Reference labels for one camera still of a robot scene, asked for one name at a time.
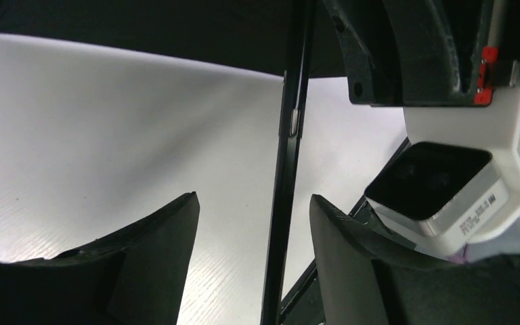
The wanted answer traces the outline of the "purple folding umbrella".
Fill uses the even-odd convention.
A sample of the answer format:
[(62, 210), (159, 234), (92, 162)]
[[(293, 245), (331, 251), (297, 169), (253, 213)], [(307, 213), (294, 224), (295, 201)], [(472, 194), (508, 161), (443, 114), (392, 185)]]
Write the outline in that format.
[(0, 1), (0, 263), (51, 259), (195, 192), (176, 324), (280, 324), (319, 1)]

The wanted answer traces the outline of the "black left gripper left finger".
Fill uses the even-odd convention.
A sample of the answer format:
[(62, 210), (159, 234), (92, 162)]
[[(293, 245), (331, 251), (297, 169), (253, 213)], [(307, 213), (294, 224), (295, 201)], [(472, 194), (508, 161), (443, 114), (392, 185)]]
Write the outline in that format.
[(54, 258), (0, 263), (0, 324), (176, 324), (199, 212), (188, 192)]

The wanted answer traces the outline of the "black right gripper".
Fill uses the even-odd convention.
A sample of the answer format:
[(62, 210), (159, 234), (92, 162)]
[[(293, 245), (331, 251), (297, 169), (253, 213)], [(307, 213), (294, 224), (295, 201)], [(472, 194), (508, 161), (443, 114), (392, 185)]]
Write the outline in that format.
[(349, 100), (487, 106), (520, 87), (520, 1), (326, 1)]

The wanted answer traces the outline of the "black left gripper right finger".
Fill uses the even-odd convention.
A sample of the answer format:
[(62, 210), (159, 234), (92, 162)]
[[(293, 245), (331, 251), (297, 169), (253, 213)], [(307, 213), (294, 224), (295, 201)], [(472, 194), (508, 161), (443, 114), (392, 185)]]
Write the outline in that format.
[(520, 324), (520, 255), (457, 264), (363, 230), (347, 239), (387, 268), (402, 309), (391, 324)]

